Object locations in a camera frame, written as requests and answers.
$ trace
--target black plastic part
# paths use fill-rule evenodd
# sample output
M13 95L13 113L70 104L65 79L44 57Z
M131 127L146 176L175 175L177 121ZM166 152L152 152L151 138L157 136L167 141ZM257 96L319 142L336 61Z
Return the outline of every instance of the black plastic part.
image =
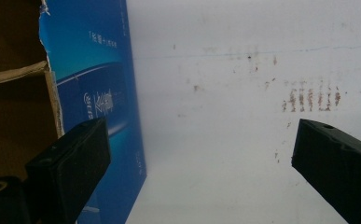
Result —
M0 224L30 224L29 210L21 181L15 176L0 177Z
M301 119L292 165L347 222L361 224L361 141Z
M44 204L43 223L75 223L110 164L105 119L73 128L28 162L28 185Z
M74 224L110 163L105 119L70 130L25 167L0 177L0 224Z

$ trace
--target white surface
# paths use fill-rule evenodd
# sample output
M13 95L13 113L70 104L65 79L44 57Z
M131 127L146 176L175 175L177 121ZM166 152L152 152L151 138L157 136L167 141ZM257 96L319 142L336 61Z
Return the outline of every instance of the white surface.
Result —
M361 140L361 0L128 10L148 170L128 223L346 223L291 156L300 118Z

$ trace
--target blue box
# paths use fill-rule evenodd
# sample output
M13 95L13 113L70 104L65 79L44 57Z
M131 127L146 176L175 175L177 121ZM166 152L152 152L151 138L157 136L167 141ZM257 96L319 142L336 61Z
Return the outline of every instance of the blue box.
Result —
M146 179L126 2L46 0L40 13L64 132L107 119L112 162L78 223L125 223Z

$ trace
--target dirt spot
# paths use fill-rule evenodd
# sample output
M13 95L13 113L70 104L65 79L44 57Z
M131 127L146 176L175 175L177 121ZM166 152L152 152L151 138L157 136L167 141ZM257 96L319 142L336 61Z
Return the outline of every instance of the dirt spot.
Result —
M336 92L335 93L335 106L338 106L339 103L340 103L340 93Z
M299 104L301 106L301 109L300 109L301 112L305 111L303 92L304 92L304 89L299 89Z
M204 91L204 88L196 85L196 86L194 86L194 92L197 92L197 91Z
M326 105L326 111L331 111L330 107L331 107L331 101L330 101L330 96L331 96L331 92L329 92L327 94L327 105Z
M309 111L312 112L312 109L313 109L313 89L308 90L308 105L309 105Z
M322 111L322 103L323 103L323 93L319 92L319 100L317 101L317 104L319 104L319 110Z
M282 109L283 109L283 112L286 111L286 109L287 109L287 102L286 101L283 101Z
M292 106L291 112L296 112L296 102L297 102L296 92L297 92L296 89L293 89L290 92L290 103L291 103L291 106Z

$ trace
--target torn cardboard edge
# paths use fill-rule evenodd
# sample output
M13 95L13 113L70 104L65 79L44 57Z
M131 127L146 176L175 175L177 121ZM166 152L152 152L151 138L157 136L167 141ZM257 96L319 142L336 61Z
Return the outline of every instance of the torn cardboard edge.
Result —
M49 71L49 65L46 61L35 63L19 69L11 69L0 72L0 84L24 77L44 76L49 92L49 100L52 108L52 114L55 120L55 127L58 137L64 135L62 126L62 112L59 102L58 92L56 90L55 78Z

